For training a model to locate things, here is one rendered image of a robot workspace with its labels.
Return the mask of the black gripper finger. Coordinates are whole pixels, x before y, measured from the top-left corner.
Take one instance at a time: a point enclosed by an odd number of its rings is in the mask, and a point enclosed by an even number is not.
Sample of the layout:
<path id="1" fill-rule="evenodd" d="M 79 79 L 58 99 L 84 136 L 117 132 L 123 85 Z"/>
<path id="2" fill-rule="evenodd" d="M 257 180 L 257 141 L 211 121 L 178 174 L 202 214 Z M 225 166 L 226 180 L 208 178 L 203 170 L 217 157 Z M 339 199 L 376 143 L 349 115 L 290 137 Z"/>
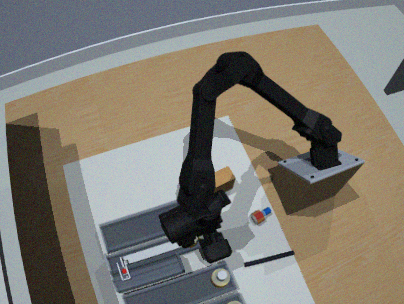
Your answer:
<path id="1" fill-rule="evenodd" d="M 203 239 L 198 240 L 198 242 L 199 242 L 199 244 L 200 244 L 200 247 L 201 247 L 201 248 L 203 248 L 203 247 L 206 247 L 206 246 L 207 246 L 207 244 L 206 244 L 206 242 L 205 242 L 205 239 L 204 239 L 204 238 L 203 238 Z"/>

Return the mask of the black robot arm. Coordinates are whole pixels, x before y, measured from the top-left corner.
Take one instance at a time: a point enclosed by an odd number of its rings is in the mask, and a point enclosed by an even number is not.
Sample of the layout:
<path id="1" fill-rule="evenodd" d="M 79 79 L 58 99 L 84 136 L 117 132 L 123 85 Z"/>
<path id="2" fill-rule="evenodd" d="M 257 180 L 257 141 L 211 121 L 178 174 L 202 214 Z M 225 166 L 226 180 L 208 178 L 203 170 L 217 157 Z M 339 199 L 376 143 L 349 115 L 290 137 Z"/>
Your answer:
<path id="1" fill-rule="evenodd" d="M 318 170 L 342 164 L 338 155 L 342 133 L 329 117 L 296 100 L 267 77 L 247 52 L 226 52 L 216 62 L 192 89 L 189 148 L 182 164 L 176 199 L 179 205 L 158 215 L 170 243 L 177 242 L 183 248 L 194 245 L 194 239 L 202 236 L 196 226 L 198 223 L 214 225 L 220 219 L 222 208 L 232 203 L 224 190 L 214 193 L 211 150 L 216 100 L 233 85 L 250 88 L 292 118 L 292 130 L 311 142 L 311 163 Z"/>

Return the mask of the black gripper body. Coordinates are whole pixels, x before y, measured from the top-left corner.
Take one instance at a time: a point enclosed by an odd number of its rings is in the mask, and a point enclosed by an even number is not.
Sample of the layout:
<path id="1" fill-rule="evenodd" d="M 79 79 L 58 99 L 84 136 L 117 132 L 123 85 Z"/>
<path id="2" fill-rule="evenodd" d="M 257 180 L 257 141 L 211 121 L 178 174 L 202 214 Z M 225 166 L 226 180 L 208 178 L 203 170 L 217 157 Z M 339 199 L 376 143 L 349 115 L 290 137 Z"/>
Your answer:
<path id="1" fill-rule="evenodd" d="M 217 232 L 217 229 L 222 228 L 221 222 L 223 222 L 223 219 L 220 216 L 219 221 L 212 226 L 203 226 L 199 223 L 196 225 L 198 230 L 202 232 L 207 244 L 202 250 L 209 263 L 230 257 L 233 252 L 227 239 L 223 239 L 222 235 Z"/>

